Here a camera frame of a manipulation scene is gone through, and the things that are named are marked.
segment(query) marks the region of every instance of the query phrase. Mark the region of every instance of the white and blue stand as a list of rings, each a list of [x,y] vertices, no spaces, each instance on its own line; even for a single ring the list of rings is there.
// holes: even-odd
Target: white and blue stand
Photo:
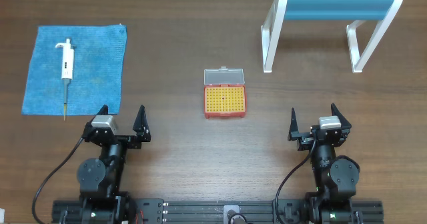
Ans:
[[[261,26],[264,73],[272,72],[284,20],[355,20],[346,30],[353,73],[361,73],[402,2],[403,0],[274,0]],[[356,28],[365,21],[378,23],[365,50],[359,55]]]

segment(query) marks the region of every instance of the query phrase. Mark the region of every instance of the blue cloth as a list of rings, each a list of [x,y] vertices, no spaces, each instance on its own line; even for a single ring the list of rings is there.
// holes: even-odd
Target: blue cloth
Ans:
[[[73,80],[68,86],[67,115],[93,115],[102,105],[119,113],[126,26],[39,27],[28,70],[22,114],[63,115],[62,48],[75,46]]]

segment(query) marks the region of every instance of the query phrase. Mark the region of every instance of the brown wood surface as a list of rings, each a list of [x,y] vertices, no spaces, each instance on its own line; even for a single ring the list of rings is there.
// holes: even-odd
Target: brown wood surface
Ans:
[[[273,0],[0,0],[0,208],[34,222],[31,201],[90,116],[22,115],[40,25],[127,25],[117,122],[131,134],[144,104],[153,135],[132,150],[121,190],[174,200],[271,200],[307,153],[286,140],[290,111],[301,131],[335,102],[352,123],[337,154],[359,162],[356,198],[384,202],[386,223],[425,223],[427,209],[427,0],[404,0],[362,74],[351,72],[347,21],[285,22],[273,73],[262,73],[260,26]],[[358,29],[363,47],[373,24]],[[203,70],[243,68],[248,112],[205,119]],[[76,199],[79,164],[99,155],[84,143],[46,184],[37,212]],[[304,165],[281,197],[315,188]]]

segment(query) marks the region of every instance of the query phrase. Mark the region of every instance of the white stand leg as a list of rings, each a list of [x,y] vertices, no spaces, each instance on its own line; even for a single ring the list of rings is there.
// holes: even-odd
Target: white stand leg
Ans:
[[[356,38],[356,28],[363,24],[364,21],[354,21],[352,24],[348,25],[347,38],[348,38],[348,48],[350,50],[350,59],[352,62],[353,73],[361,73],[366,62],[369,60],[372,52],[374,52],[375,47],[380,42],[382,36],[387,31],[388,26],[390,26],[393,21],[394,16],[398,12],[400,5],[403,0],[394,0],[392,6],[389,8],[385,18],[382,21],[379,21],[375,27],[374,33],[371,36],[365,50],[362,53],[362,56],[359,56],[359,47],[358,40]]]
[[[264,73],[271,73],[288,0],[274,0],[261,26]]]

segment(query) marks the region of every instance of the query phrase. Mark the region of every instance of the black cable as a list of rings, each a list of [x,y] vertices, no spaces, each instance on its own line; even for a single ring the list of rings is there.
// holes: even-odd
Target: black cable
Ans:
[[[59,164],[59,166],[57,166],[47,177],[46,179],[42,182],[42,184],[40,185],[39,189],[37,190],[37,192],[35,193],[34,199],[33,199],[33,206],[32,206],[32,212],[33,212],[33,217],[34,219],[39,223],[39,224],[44,224],[44,222],[42,222],[37,214],[35,213],[35,202],[37,201],[37,198],[40,195],[40,192],[42,190],[42,188],[45,186],[46,182],[53,176],[53,174],[55,174],[55,172],[57,172],[59,170],[59,168],[61,168],[69,159],[70,157],[74,154],[75,150],[77,150],[77,148],[80,146],[81,142],[83,141],[83,138],[80,138],[79,141],[75,144],[74,148],[71,150],[71,152],[68,154],[68,156],[61,162],[61,164]]]
[[[310,152],[308,153],[307,157],[304,158],[304,160],[302,160],[302,162],[298,165],[296,165],[296,167],[294,167],[289,173],[288,175],[286,175],[285,179],[282,181],[282,183],[279,186],[278,192],[276,193],[276,204],[275,204],[275,208],[276,208],[276,217],[279,220],[279,222],[281,224],[287,224],[286,221],[283,221],[282,218],[280,217],[279,214],[279,194],[280,191],[282,190],[282,187],[285,185],[285,182],[289,179],[289,177],[291,177],[292,174],[294,174],[294,172],[296,170],[298,170],[298,168],[300,168],[302,165],[304,165],[304,163],[312,156],[314,149],[316,148],[316,134],[314,134],[314,142],[313,142],[313,146],[312,149],[310,150]],[[296,223],[292,223],[292,224],[298,224],[299,222],[301,222],[301,219],[296,222]]]

